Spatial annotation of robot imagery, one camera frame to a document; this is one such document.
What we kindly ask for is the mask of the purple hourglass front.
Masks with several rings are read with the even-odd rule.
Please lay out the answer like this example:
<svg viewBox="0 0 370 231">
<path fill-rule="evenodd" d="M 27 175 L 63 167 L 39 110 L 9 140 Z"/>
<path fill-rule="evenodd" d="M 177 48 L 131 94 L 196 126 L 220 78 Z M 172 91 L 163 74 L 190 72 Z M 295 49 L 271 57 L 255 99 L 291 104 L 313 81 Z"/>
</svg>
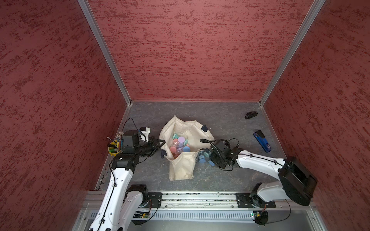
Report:
<svg viewBox="0 0 370 231">
<path fill-rule="evenodd" d="M 178 144 L 177 144 L 177 149 L 182 149 L 184 147 L 186 139 L 182 136 L 178 138 Z"/>
</svg>

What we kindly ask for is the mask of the cream canvas tote bag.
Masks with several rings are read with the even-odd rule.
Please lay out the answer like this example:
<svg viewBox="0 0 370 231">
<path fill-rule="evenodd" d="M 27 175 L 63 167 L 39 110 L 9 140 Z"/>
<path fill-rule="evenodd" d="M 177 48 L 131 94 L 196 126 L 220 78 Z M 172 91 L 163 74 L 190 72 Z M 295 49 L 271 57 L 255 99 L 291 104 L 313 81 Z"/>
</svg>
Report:
<svg viewBox="0 0 370 231">
<path fill-rule="evenodd" d="M 159 138 L 165 141 L 161 147 L 162 156 L 169 160 L 171 181 L 194 178 L 194 168 L 199 151 L 210 148 L 214 136 L 199 122 L 183 121 L 174 116 L 162 128 Z"/>
</svg>

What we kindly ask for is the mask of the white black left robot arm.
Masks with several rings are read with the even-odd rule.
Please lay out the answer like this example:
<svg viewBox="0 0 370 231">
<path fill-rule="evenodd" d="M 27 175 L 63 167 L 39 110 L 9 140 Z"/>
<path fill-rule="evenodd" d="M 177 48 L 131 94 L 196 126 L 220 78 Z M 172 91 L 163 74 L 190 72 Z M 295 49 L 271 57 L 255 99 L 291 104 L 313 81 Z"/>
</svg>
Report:
<svg viewBox="0 0 370 231">
<path fill-rule="evenodd" d="M 129 183 L 141 157 L 151 157 L 166 143 L 149 137 L 140 144 L 138 138 L 119 138 L 117 152 L 109 165 L 111 173 L 107 192 L 102 205 L 91 224 L 90 231 L 126 231 L 143 203 L 151 201 L 145 185 Z"/>
</svg>

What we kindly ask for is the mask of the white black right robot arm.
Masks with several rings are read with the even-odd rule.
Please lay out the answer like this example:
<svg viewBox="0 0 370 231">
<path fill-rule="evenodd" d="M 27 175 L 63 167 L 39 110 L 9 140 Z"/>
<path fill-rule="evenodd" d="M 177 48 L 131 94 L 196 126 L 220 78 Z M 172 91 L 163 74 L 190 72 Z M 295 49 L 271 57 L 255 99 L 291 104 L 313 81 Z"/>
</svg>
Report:
<svg viewBox="0 0 370 231">
<path fill-rule="evenodd" d="M 241 208 L 274 208 L 276 200 L 291 200 L 309 206 L 318 180 L 295 157 L 272 158 L 231 147 L 227 140 L 201 139 L 210 145 L 210 160 L 222 171 L 252 169 L 275 178 L 271 183 L 257 183 L 250 193 L 238 193 Z"/>
</svg>

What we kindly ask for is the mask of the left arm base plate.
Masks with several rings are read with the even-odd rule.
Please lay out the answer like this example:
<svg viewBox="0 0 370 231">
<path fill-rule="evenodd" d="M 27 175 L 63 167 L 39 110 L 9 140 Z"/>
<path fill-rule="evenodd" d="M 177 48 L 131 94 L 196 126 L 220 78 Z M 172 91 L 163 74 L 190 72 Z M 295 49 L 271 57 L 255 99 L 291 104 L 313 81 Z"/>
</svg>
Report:
<svg viewBox="0 0 370 231">
<path fill-rule="evenodd" d="M 149 192 L 147 195 L 147 199 L 139 205 L 139 209 L 145 208 L 160 208 L 162 202 L 163 193 L 160 192 Z"/>
</svg>

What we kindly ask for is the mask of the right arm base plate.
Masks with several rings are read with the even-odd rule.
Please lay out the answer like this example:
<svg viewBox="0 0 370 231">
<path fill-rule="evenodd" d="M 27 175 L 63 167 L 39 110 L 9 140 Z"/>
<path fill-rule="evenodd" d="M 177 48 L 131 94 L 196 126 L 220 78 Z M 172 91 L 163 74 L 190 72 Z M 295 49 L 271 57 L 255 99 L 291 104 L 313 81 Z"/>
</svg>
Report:
<svg viewBox="0 0 370 231">
<path fill-rule="evenodd" d="M 276 208 L 274 201 L 265 202 L 258 195 L 251 193 L 236 193 L 238 208 Z"/>
</svg>

